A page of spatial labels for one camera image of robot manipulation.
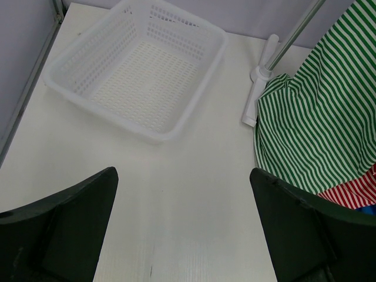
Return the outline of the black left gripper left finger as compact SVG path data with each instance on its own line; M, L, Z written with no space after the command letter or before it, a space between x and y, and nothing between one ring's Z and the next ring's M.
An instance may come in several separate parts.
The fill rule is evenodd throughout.
M93 281L118 187L107 167L1 213L1 281Z

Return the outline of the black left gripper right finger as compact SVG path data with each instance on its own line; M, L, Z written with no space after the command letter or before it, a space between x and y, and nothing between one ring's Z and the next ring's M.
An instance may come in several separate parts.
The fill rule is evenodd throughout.
M375 216L250 173L278 281L375 281Z

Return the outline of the red white striped tank top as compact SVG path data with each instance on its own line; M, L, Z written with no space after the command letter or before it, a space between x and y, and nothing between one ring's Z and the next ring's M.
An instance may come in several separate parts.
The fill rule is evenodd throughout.
M339 184L318 196L354 210L375 205L375 166L360 178Z

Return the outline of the green white striped tank top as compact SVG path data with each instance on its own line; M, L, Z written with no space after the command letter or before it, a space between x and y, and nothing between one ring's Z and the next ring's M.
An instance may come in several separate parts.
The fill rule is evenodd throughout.
M375 2L355 1L258 100L258 166L318 194L375 163Z

